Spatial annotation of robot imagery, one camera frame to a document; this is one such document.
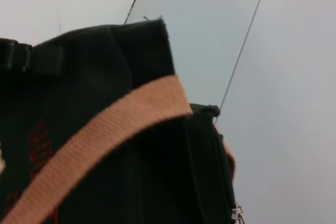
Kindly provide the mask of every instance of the orange strap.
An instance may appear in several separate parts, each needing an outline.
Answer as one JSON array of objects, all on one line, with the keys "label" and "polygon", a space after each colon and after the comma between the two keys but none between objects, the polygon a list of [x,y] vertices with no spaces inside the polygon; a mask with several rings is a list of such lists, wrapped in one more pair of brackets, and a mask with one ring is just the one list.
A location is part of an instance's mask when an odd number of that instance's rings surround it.
[{"label": "orange strap", "polygon": [[147,83],[95,116],[46,164],[1,224],[39,224],[97,163],[149,126],[192,114],[177,76]]}]

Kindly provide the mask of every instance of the tan strap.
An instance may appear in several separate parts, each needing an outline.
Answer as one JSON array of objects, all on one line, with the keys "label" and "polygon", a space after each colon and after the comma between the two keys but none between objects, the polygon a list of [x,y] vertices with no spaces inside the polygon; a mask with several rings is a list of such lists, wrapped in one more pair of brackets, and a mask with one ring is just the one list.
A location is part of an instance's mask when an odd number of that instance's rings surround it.
[{"label": "tan strap", "polygon": [[177,76],[147,83],[76,133],[30,183],[1,224],[39,224],[99,161],[149,126],[192,114]]}]

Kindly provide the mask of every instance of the plastic buckle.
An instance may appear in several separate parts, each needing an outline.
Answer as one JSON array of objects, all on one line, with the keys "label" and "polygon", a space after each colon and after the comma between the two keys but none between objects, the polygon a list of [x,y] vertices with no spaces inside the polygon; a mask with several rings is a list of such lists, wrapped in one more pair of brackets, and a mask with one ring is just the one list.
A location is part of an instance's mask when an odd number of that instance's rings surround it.
[{"label": "plastic buckle", "polygon": [[31,45],[0,38],[0,71],[26,73],[30,69],[31,49]]}]

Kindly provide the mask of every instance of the white wall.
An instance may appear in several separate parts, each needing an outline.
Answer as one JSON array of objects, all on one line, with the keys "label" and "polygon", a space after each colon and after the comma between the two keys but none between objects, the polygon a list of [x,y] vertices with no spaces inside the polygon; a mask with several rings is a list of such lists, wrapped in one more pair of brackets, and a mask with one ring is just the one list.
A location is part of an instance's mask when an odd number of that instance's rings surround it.
[{"label": "white wall", "polygon": [[258,0],[137,0],[128,23],[163,16],[188,99],[220,105]]},{"label": "white wall", "polygon": [[0,0],[0,37],[37,44],[61,33],[123,24],[133,0]]},{"label": "white wall", "polygon": [[335,223],[335,0],[261,0],[218,126],[247,223]]}]

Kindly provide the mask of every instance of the metal zipper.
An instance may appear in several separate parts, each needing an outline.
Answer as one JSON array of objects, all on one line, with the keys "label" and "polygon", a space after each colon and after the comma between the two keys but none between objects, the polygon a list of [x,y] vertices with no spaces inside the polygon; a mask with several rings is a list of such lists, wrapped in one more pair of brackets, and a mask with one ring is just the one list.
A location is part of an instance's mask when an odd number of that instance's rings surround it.
[{"label": "metal zipper", "polygon": [[236,203],[236,208],[232,209],[231,219],[236,222],[238,221],[239,224],[245,224],[244,210],[238,203]]}]

